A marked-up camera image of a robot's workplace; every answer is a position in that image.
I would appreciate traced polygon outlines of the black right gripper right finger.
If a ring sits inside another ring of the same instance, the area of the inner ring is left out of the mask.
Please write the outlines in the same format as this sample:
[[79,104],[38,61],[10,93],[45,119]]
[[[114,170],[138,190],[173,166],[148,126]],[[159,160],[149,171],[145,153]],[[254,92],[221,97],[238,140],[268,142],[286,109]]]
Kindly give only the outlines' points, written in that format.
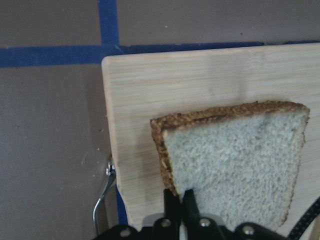
[[192,189],[186,190],[182,199],[182,220],[185,224],[195,222],[200,217],[200,212]]

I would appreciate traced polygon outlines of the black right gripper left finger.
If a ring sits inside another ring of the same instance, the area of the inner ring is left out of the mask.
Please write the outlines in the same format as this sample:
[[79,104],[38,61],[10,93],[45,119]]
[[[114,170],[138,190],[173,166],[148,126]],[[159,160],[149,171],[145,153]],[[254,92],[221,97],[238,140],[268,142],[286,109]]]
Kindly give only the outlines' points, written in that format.
[[181,225],[181,203],[169,189],[163,191],[164,197],[164,218],[175,223],[178,227]]

